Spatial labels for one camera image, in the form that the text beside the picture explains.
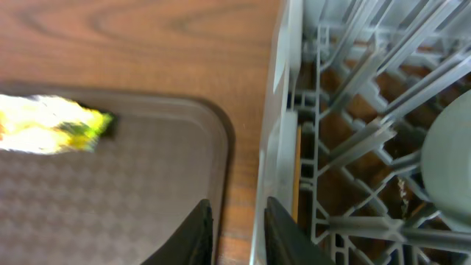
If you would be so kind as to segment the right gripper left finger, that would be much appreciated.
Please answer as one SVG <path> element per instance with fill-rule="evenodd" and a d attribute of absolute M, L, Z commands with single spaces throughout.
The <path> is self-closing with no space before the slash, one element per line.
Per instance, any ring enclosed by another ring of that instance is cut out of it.
<path fill-rule="evenodd" d="M 211 265 L 212 258 L 212 208 L 208 199 L 202 199 L 167 242 L 142 265 Z"/>

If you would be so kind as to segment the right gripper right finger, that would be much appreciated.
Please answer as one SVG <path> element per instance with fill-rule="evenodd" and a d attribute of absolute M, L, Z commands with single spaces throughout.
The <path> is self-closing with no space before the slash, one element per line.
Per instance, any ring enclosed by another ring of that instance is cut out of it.
<path fill-rule="evenodd" d="M 268 265 L 335 265 L 309 240 L 275 197 L 268 197 L 264 210 L 266 263 Z"/>

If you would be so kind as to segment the green snack wrapper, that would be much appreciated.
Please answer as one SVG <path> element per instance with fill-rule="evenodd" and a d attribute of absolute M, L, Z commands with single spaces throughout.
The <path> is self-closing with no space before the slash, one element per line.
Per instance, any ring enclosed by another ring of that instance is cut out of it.
<path fill-rule="evenodd" d="M 1 149 L 39 155 L 95 149 L 114 117 L 55 95 L 1 95 Z"/>

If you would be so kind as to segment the mint green bowl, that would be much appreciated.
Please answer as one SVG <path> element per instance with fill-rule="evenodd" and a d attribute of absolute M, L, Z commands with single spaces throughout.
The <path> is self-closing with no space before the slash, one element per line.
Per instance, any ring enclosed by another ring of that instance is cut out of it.
<path fill-rule="evenodd" d="M 421 151 L 421 172 L 430 201 L 452 230 L 470 232 L 470 92 L 435 119 Z"/>

